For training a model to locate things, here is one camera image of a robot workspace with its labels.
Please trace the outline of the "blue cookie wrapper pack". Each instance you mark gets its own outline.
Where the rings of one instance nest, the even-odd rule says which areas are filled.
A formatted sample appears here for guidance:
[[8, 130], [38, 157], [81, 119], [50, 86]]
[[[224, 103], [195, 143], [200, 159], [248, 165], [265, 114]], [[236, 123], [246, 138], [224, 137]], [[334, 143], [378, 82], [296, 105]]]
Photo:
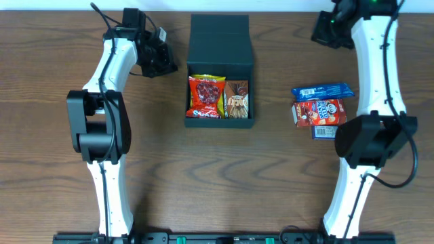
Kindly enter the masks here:
[[309, 100], [327, 100], [349, 98], [355, 94], [346, 83], [331, 83], [314, 85], [310, 87], [297, 87], [291, 90], [297, 102]]

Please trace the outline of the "small dark blue box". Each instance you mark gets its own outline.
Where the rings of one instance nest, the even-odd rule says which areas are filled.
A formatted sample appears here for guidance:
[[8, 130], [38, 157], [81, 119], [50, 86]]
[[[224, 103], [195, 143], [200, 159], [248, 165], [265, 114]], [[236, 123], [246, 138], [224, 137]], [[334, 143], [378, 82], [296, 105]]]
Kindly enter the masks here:
[[338, 126], [317, 125], [311, 128], [312, 139], [314, 140], [334, 140]]

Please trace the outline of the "red Hello Panda box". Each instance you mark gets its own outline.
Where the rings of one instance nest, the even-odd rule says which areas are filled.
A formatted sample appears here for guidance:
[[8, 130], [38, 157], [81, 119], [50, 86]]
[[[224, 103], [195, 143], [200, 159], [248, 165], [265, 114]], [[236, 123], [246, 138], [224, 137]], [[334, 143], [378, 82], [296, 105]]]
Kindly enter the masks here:
[[292, 114], [297, 127], [342, 125], [347, 122], [347, 113], [341, 99], [295, 102]]

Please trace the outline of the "black gift box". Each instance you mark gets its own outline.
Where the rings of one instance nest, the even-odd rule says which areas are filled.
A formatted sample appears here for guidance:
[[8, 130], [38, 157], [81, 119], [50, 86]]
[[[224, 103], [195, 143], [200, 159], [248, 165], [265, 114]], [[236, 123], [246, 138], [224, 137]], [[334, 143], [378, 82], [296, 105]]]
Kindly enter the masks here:
[[247, 129], [254, 125], [254, 53], [248, 15], [192, 14], [187, 75], [248, 82], [247, 119], [184, 119], [186, 127]]

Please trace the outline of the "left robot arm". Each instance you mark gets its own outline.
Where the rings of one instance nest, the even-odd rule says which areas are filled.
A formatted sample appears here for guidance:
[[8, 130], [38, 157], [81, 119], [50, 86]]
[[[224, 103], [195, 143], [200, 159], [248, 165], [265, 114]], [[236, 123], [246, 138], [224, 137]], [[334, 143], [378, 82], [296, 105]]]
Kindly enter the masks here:
[[73, 148], [86, 162], [96, 189], [98, 242], [128, 240], [134, 224], [125, 185], [132, 131], [122, 95], [131, 69], [139, 66], [147, 78], [178, 70], [166, 31], [147, 30], [149, 19], [137, 8], [125, 8], [122, 21], [103, 35], [102, 56], [91, 79], [66, 98]]

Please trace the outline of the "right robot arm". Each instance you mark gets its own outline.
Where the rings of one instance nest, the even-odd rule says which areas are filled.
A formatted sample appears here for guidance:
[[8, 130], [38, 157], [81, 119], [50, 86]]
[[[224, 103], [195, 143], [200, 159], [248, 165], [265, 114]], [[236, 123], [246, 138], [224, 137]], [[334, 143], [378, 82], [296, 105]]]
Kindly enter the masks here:
[[[331, 12], [319, 14], [312, 41], [357, 54], [359, 104], [357, 116], [340, 125], [334, 140], [340, 171], [334, 196], [313, 243], [393, 243], [392, 234], [361, 234], [359, 221], [373, 182], [403, 188], [418, 169], [413, 135], [416, 117], [407, 114], [397, 71], [396, 34], [403, 1], [333, 0]], [[387, 160], [409, 144], [412, 169], [402, 183], [379, 178]]]

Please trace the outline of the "brown Pocky snack box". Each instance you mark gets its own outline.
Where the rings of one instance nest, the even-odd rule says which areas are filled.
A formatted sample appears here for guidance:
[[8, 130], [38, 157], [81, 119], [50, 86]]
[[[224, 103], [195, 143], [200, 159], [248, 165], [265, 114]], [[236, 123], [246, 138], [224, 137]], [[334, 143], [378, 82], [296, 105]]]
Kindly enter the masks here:
[[226, 119], [247, 119], [249, 113], [248, 81], [227, 81], [224, 88]]

